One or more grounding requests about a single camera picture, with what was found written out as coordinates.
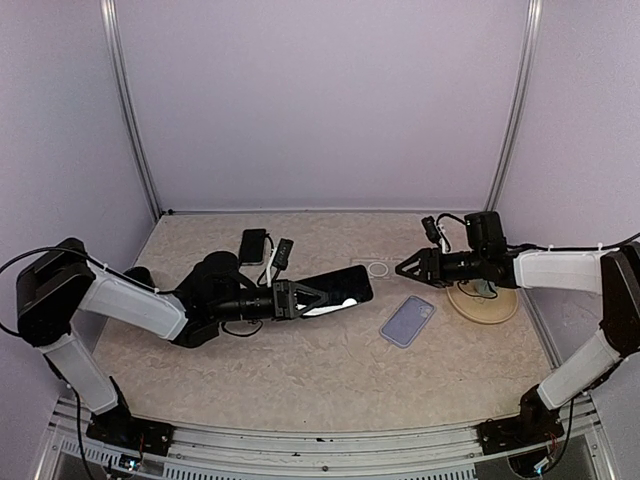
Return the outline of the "lavender phone case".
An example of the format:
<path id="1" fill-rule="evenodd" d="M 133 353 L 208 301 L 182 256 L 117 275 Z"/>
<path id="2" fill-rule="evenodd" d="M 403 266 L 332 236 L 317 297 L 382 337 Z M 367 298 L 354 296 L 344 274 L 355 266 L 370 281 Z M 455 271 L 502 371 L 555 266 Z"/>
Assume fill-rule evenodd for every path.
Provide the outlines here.
<path id="1" fill-rule="evenodd" d="M 436 307 L 415 296 L 408 296 L 380 327 L 382 338 L 398 348 L 411 346 L 436 312 Z"/>

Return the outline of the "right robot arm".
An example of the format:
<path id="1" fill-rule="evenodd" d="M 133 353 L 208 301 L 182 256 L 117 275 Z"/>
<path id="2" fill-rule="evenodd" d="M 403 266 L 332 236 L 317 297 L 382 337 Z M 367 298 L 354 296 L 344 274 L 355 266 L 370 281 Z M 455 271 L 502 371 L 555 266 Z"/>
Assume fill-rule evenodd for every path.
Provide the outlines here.
<path id="1" fill-rule="evenodd" d="M 630 237 L 613 245 L 553 247 L 511 245 L 495 211 L 460 218 L 468 250 L 450 251 L 438 218 L 422 225 L 432 247 L 422 248 L 395 268 L 396 274 L 445 288 L 484 280 L 505 289 L 559 289 L 598 294 L 603 317 L 596 333 L 521 400 L 528 407 L 513 419 L 511 433 L 535 442 L 556 411 L 639 351 L 639 243 Z"/>

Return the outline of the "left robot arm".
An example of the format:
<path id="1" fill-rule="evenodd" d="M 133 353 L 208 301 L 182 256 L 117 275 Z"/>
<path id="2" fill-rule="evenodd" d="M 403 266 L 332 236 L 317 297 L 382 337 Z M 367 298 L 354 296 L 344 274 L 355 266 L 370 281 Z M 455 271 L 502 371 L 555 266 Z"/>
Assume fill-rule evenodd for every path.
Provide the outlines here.
<path id="1" fill-rule="evenodd" d="M 34 262 L 16 279 L 15 336 L 53 366 L 121 445 L 140 434 L 116 382 L 103 373 L 76 337 L 76 312 L 95 313 L 146 330 L 174 345 L 196 348 L 219 335 L 222 325 L 253 320 L 316 316 L 328 293 L 299 282 L 277 280 L 259 287 L 240 271 L 228 251 L 198 262 L 177 288 L 162 291 L 88 255 L 77 238 L 30 251 Z"/>

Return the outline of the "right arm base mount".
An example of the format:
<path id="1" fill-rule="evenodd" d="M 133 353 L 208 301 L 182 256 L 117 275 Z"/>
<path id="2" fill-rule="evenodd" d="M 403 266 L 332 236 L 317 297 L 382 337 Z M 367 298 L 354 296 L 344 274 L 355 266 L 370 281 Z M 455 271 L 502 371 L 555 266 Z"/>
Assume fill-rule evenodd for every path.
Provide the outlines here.
<path id="1" fill-rule="evenodd" d="M 562 437 L 559 408 L 549 409 L 532 387 L 520 399 L 517 415 L 488 419 L 476 426 L 484 455 L 502 453 Z"/>

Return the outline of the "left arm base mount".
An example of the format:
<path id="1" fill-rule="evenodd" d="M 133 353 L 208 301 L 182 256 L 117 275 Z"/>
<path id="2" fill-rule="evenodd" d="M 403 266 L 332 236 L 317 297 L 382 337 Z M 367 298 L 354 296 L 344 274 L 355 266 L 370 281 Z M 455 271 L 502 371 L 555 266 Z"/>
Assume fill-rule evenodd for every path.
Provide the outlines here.
<path id="1" fill-rule="evenodd" d="M 175 426 L 134 416 L 117 382 L 109 377 L 117 394 L 114 408 L 99 415 L 92 413 L 86 435 L 105 444 L 166 457 Z"/>

